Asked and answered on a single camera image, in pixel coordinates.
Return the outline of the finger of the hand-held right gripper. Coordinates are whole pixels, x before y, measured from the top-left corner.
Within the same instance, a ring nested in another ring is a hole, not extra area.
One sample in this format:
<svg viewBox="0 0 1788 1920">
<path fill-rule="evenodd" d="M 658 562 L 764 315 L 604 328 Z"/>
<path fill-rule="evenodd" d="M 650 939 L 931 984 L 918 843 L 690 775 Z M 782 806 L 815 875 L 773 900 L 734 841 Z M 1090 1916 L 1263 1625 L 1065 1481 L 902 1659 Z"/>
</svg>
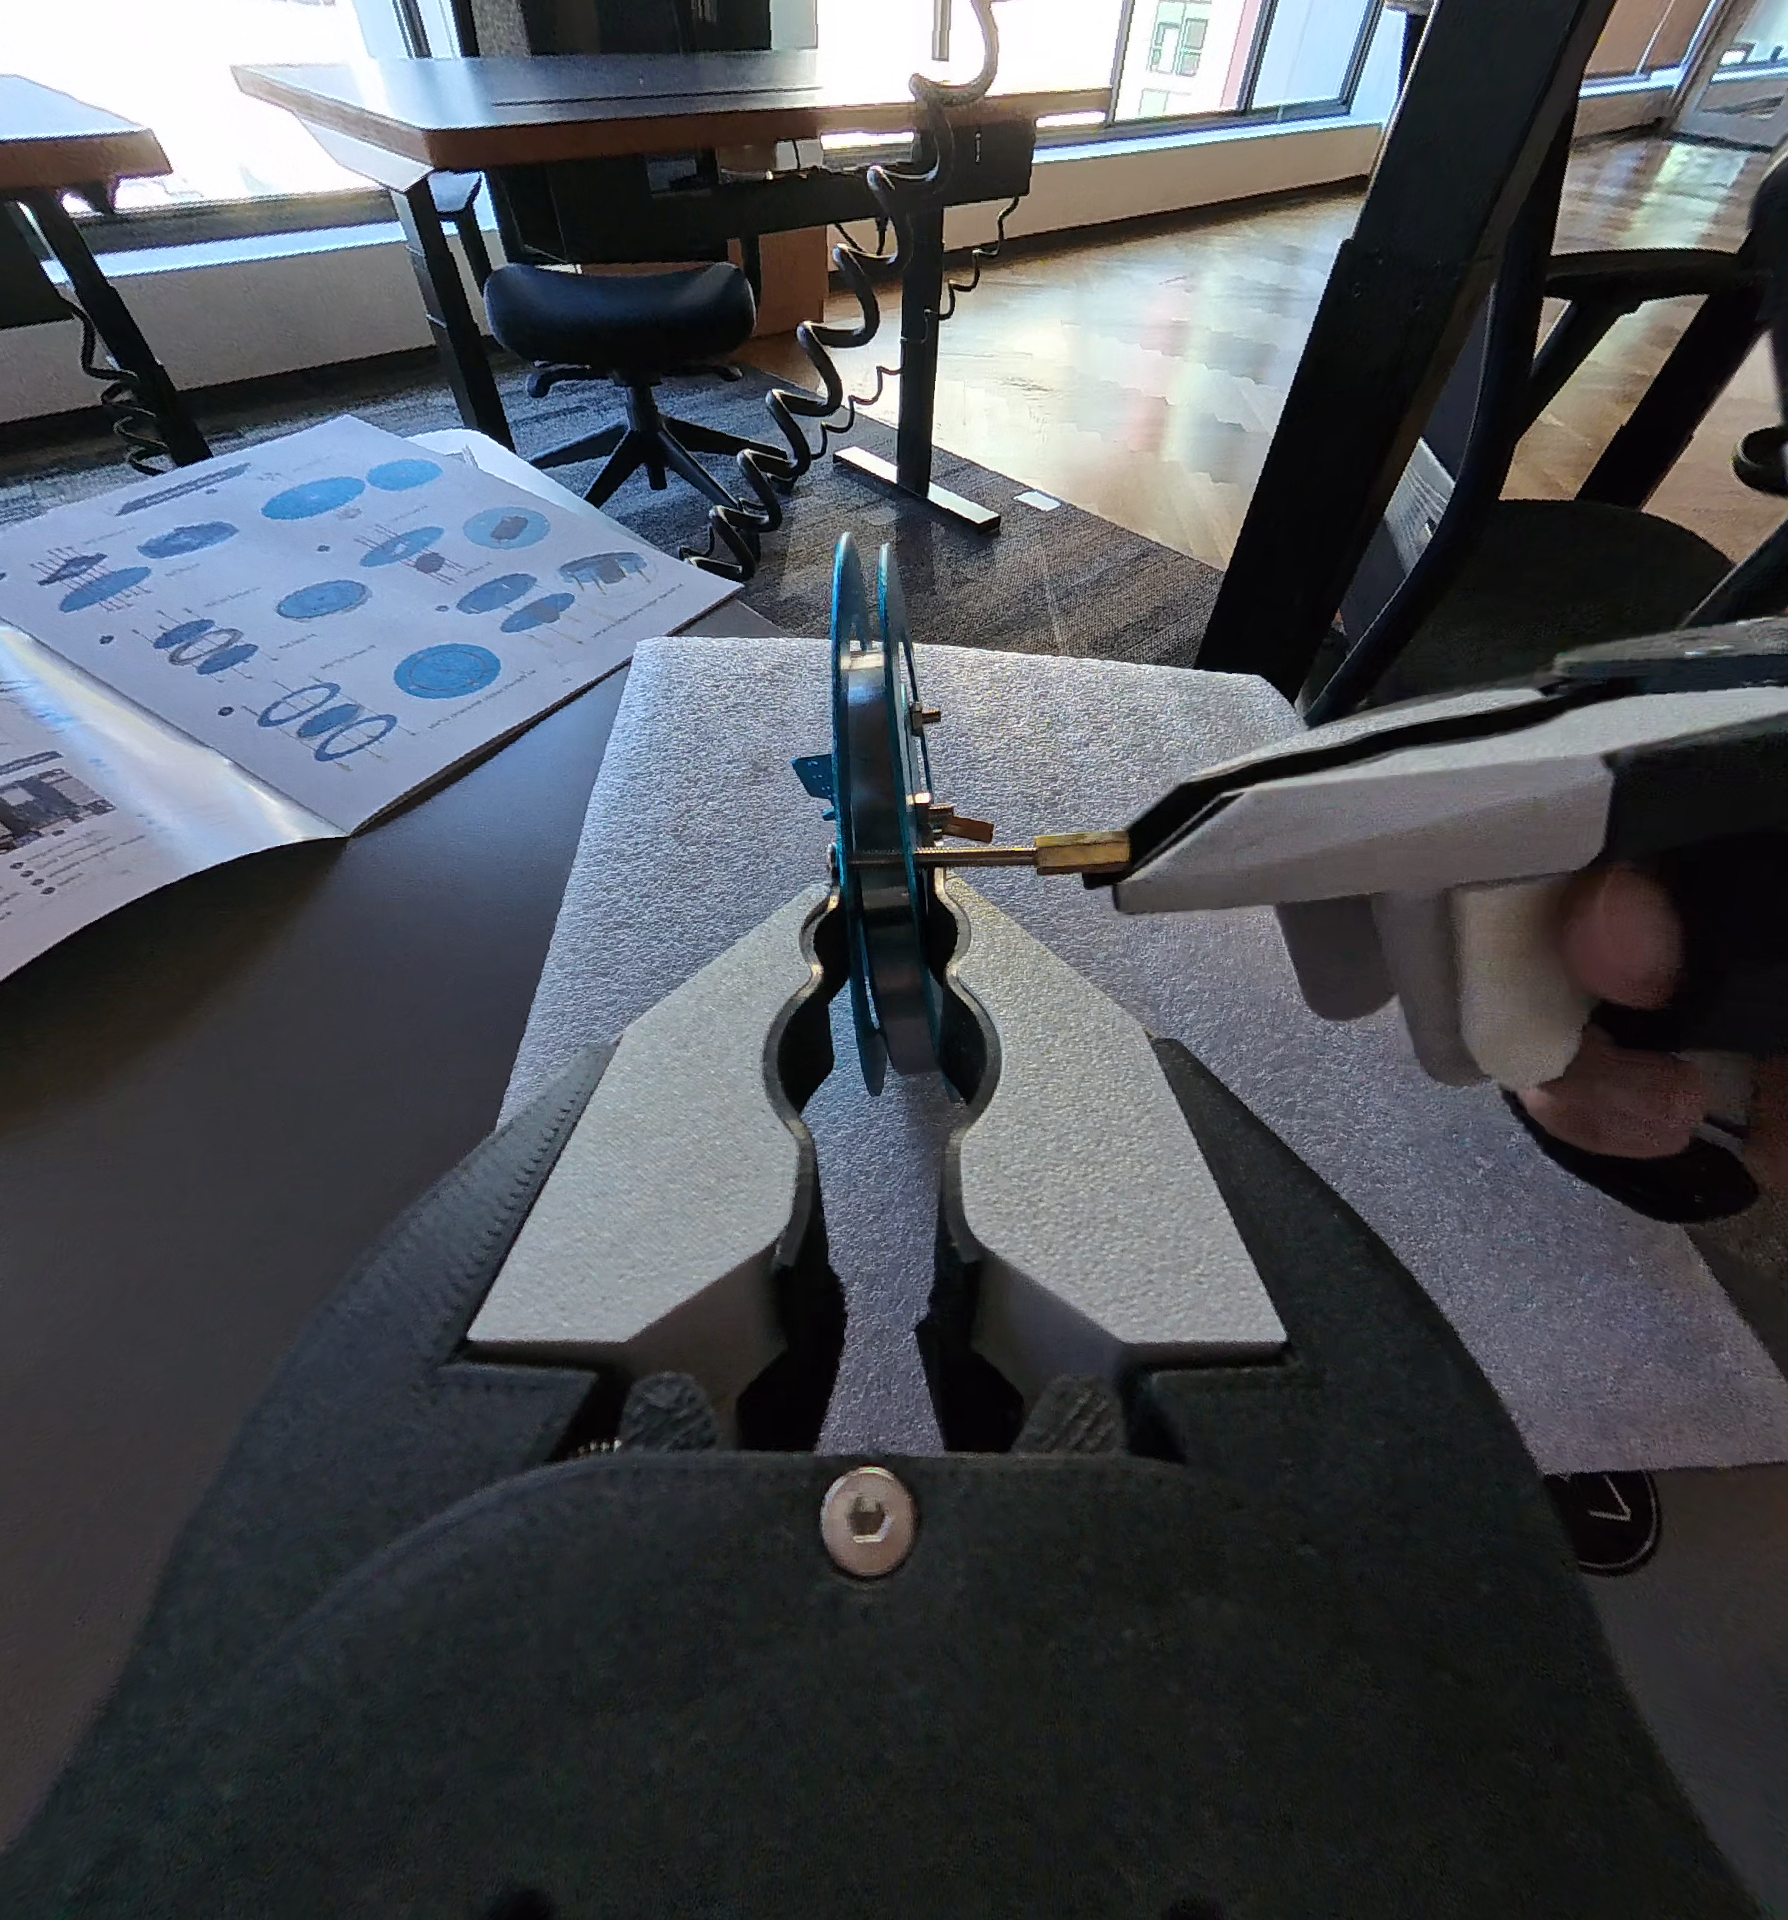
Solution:
<svg viewBox="0 0 1788 1920">
<path fill-rule="evenodd" d="M 1244 786 L 1115 885 L 1126 914 L 1270 905 L 1312 1012 L 1403 1008 L 1446 1086 L 1542 1086 L 1575 1059 L 1590 996 L 1553 923 L 1602 850 L 1596 755 L 1380 755 Z"/>
<path fill-rule="evenodd" d="M 1130 844 L 1169 844 L 1225 798 L 1270 780 L 1357 766 L 1383 753 L 1490 739 L 1568 710 L 1562 685 L 1490 685 L 1353 714 L 1180 780 L 1126 827 Z"/>
</svg>

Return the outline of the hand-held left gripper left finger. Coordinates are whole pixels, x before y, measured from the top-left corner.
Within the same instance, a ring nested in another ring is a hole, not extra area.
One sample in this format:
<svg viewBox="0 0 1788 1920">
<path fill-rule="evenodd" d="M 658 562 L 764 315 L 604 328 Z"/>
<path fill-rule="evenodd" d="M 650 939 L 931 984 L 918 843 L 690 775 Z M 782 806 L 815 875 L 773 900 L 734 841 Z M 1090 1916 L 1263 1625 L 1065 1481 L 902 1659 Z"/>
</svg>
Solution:
<svg viewBox="0 0 1788 1920">
<path fill-rule="evenodd" d="M 473 1353 L 684 1371 L 738 1443 L 818 1442 L 844 1333 L 803 1108 L 844 924 L 814 885 L 636 1017 L 467 1328 Z"/>
</svg>

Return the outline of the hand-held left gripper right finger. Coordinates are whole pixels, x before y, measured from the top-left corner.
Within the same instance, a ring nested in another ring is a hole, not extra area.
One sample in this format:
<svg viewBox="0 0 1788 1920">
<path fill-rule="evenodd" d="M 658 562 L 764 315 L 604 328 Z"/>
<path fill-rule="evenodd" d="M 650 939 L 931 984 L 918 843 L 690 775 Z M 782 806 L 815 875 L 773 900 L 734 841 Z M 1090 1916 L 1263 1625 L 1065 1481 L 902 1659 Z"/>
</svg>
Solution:
<svg viewBox="0 0 1788 1920">
<path fill-rule="evenodd" d="M 1004 1452 L 1059 1375 L 1273 1363 L 1286 1331 L 1148 1029 L 935 888 L 944 1153 L 924 1371 L 946 1446 Z"/>
</svg>

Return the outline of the long metal screw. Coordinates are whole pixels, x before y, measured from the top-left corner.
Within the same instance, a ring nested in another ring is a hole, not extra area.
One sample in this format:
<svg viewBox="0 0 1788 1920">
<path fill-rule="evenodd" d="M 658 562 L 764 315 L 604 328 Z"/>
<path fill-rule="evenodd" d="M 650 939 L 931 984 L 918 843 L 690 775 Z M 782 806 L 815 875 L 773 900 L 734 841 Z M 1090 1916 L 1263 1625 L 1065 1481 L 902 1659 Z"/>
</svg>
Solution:
<svg viewBox="0 0 1788 1920">
<path fill-rule="evenodd" d="M 923 871 L 923 869 L 947 869 L 947 867 L 1029 867 L 1038 873 L 1051 873 L 1051 855 L 1043 855 L 1036 846 L 924 846 L 915 850 L 865 850 L 857 849 L 848 852 L 844 846 L 837 844 L 830 849 L 833 871 L 839 880 L 843 873 L 851 871 Z"/>
</svg>

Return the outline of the blue metal turntable assembly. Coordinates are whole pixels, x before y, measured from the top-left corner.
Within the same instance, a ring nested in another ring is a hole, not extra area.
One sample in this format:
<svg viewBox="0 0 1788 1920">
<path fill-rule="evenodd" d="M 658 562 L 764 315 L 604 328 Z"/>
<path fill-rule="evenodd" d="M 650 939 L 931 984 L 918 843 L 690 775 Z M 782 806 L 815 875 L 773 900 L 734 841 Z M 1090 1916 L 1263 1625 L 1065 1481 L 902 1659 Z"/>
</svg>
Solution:
<svg viewBox="0 0 1788 1920">
<path fill-rule="evenodd" d="M 928 732 L 907 729 L 915 681 L 907 603 L 895 551 L 884 545 L 868 579 L 861 551 L 843 536 L 833 574 L 833 747 L 800 755 L 792 771 L 825 803 L 835 844 L 848 852 L 904 852 L 944 836 L 989 844 L 989 821 L 961 818 L 931 792 Z M 928 869 L 851 871 L 837 880 L 848 936 L 851 996 L 861 1076 L 882 1091 L 887 1071 L 935 1065 L 939 993 L 928 971 Z"/>
</svg>

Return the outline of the round black desk grommet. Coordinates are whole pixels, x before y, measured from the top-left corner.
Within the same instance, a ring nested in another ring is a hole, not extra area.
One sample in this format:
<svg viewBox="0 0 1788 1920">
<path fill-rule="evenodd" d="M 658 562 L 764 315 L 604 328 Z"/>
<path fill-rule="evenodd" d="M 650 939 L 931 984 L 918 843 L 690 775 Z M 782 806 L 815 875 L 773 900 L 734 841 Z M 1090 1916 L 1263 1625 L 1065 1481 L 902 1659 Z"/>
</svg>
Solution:
<svg viewBox="0 0 1788 1920">
<path fill-rule="evenodd" d="M 1582 1573 L 1625 1576 L 1659 1551 L 1663 1508 L 1648 1470 L 1544 1474 L 1542 1484 Z"/>
</svg>

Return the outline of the person's right hand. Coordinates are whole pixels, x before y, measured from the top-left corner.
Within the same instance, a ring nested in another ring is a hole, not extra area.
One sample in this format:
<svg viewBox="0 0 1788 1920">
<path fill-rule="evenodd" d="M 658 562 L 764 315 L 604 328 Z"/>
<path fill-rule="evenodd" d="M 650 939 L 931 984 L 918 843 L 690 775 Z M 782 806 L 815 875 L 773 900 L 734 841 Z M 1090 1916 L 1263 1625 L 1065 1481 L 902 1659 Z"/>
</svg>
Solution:
<svg viewBox="0 0 1788 1920">
<path fill-rule="evenodd" d="M 1680 971 L 1680 924 L 1663 885 L 1631 867 L 1578 875 L 1562 905 L 1558 952 L 1582 994 L 1653 1010 Z M 1693 1140 L 1707 1108 L 1700 1067 L 1638 1052 L 1588 1028 L 1569 1067 L 1522 1093 L 1553 1140 L 1618 1159 L 1659 1159 Z M 1788 1054 L 1759 1062 L 1747 1107 L 1745 1162 L 1788 1199 Z"/>
</svg>

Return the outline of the white foam sheet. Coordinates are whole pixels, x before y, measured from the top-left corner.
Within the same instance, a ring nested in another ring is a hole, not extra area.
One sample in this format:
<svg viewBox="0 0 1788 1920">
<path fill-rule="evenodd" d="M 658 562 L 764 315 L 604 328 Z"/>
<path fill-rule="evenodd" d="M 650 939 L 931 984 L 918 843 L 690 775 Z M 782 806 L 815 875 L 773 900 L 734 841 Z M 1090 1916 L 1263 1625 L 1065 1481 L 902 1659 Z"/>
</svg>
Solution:
<svg viewBox="0 0 1788 1920">
<path fill-rule="evenodd" d="M 625 1029 L 801 891 L 830 893 L 833 824 L 791 758 L 828 747 L 830 644 L 647 639 L 571 869 L 502 1116 L 559 1153 Z M 1113 1390 L 1059 1375 L 1023 1416 L 1094 1398 L 1154 1457 L 1199 1457 L 1220 1395 L 1315 1389 L 1348 1371 L 1340 1465 L 1500 1443 L 1458 1337 L 1548 1472 L 1788 1460 L 1788 1384 L 1680 1232 L 1627 1216 L 1544 1159 L 1498 1093 L 1434 1089 L 1401 1060 L 1395 1015 L 1356 1038 L 1297 1004 L 1263 911 L 1128 919 L 1075 880 L 971 885 L 1148 1029 L 1286 1331 L 1277 1361 L 1136 1374 Z M 803 1108 L 825 1254 L 844 1304 L 825 1452 L 947 1449 L 924 1371 L 939 1180 L 967 1101 L 942 1065 L 868 1091 L 844 983 L 835 1067 Z"/>
</svg>

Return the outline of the black office chair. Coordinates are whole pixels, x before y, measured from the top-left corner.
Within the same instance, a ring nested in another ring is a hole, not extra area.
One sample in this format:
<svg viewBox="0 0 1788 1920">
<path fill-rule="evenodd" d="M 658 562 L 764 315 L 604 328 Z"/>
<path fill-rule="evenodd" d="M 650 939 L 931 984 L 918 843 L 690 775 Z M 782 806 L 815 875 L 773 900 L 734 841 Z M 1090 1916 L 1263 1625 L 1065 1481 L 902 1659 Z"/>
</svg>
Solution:
<svg viewBox="0 0 1788 1920">
<path fill-rule="evenodd" d="M 1751 347 L 1763 285 L 1751 242 L 1548 262 L 1511 239 L 1315 659 L 1305 716 L 1496 681 L 1691 612 L 1722 555 L 1643 502 Z M 1691 297 L 1693 322 L 1582 491 L 1501 499 L 1518 441 L 1612 323 Z"/>
</svg>

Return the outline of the open instruction booklet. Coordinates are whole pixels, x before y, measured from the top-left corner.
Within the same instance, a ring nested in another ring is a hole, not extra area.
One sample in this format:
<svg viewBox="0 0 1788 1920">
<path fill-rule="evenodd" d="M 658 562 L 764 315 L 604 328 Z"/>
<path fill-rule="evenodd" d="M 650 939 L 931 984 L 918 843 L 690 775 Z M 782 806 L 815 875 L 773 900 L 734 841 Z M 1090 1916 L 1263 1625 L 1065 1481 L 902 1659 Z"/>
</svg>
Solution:
<svg viewBox="0 0 1788 1920">
<path fill-rule="evenodd" d="M 0 531 L 0 983 L 352 835 L 736 591 L 473 441 L 342 417 Z"/>
</svg>

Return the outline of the black stool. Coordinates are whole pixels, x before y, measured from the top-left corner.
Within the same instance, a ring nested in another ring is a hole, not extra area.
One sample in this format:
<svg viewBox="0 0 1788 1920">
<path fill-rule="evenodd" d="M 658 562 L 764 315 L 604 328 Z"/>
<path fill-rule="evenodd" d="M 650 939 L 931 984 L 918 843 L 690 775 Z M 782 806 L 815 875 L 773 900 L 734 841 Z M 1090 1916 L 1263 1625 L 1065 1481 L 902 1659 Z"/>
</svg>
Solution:
<svg viewBox="0 0 1788 1920">
<path fill-rule="evenodd" d="M 607 377 L 628 396 L 625 423 L 535 458 L 538 468 L 604 459 L 584 493 L 593 504 L 642 470 L 655 491 L 678 473 L 715 508 L 738 507 L 698 454 L 748 459 L 759 445 L 667 418 L 653 390 L 752 338 L 758 302 L 742 267 L 719 262 L 666 274 L 579 274 L 508 263 L 483 281 L 482 304 L 494 339 L 533 365 L 533 397 L 577 377 Z"/>
</svg>

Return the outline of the large window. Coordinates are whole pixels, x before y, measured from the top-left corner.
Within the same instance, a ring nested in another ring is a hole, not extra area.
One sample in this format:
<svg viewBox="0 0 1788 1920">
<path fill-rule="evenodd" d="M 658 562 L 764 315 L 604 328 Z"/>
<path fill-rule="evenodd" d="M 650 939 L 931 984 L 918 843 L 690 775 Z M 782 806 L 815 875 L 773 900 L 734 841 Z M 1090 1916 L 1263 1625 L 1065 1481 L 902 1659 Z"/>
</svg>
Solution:
<svg viewBox="0 0 1788 1920">
<path fill-rule="evenodd" d="M 1038 138 L 1018 233 L 1072 231 L 1361 174 L 1395 110 L 1401 12 L 1361 1 L 996 3 L 1002 90 L 1102 92 Z M 385 193 L 235 65 L 402 58 L 395 3 L 0 1 L 0 76 L 150 128 L 164 178 L 120 187 L 123 249 L 391 220 Z"/>
</svg>

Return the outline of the black metal frame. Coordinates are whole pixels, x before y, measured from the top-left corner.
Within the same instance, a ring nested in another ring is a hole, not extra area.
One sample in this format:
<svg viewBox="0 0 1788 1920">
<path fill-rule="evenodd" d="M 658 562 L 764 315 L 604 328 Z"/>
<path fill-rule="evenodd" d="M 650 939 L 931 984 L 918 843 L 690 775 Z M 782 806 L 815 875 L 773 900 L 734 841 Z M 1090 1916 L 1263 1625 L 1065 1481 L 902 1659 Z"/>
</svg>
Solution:
<svg viewBox="0 0 1788 1920">
<path fill-rule="evenodd" d="M 1609 1 L 1442 1 L 1317 308 L 1195 663 L 1303 681 L 1578 102 Z"/>
</svg>

